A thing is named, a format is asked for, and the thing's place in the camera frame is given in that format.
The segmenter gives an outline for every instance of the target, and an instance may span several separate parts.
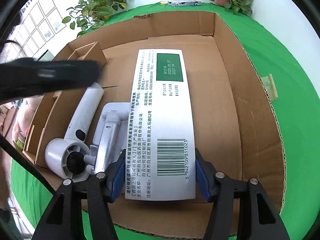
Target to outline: cardboard box wall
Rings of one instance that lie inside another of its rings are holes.
[[[259,179],[280,211],[284,159],[277,122],[251,61],[218,15],[176,11],[129,19],[81,36],[67,44],[55,60],[68,59],[75,50],[93,42],[99,43],[107,64],[99,79],[104,95],[88,131],[87,145],[92,142],[103,106],[130,101],[138,50],[181,49],[196,147],[206,161],[231,178]],[[71,104],[67,113],[70,119],[76,100]],[[65,109],[55,111],[66,113]],[[59,126],[59,134],[52,134],[63,138],[70,119],[53,124],[51,129]],[[38,154],[44,155],[44,149]],[[62,181],[50,171],[43,174],[55,189]],[[205,203],[197,190],[196,199],[187,201],[133,201],[121,195],[109,208],[113,222],[123,228],[156,236],[198,239],[204,236],[212,204]],[[238,208],[235,200],[231,235],[237,231]]]

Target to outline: green tablecloth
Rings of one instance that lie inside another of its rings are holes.
[[[287,186],[281,217],[291,240],[301,240],[313,224],[320,206],[320,100],[314,87],[291,53],[263,26],[247,16],[233,15],[213,4],[180,8],[145,5],[116,14],[107,24],[124,21],[134,15],[177,10],[218,13],[241,41],[259,76],[272,73],[279,94],[272,105],[279,122],[287,163]],[[11,187],[25,215],[36,227],[51,194],[15,161],[12,162]],[[84,229],[87,238],[92,239],[86,213]],[[116,231],[120,240],[154,239],[118,227]]]

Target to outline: green rectangle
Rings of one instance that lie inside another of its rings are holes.
[[[157,53],[156,80],[183,82],[179,54]]]

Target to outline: white wall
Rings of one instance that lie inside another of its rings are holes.
[[[161,0],[130,0],[128,8],[152,4]],[[54,0],[62,18],[66,9],[75,6],[78,0]],[[320,95],[320,39],[316,32],[291,0],[254,0],[253,19],[263,25],[287,47],[307,73],[318,95]],[[80,31],[67,28],[60,31],[46,48],[57,54]]]

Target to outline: pink plush toy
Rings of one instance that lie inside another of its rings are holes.
[[[12,128],[12,140],[17,144],[18,141],[22,142],[22,145],[17,144],[19,147],[23,147],[27,134],[29,132],[32,118],[41,102],[42,96],[34,96],[25,98],[21,104],[16,121]]]

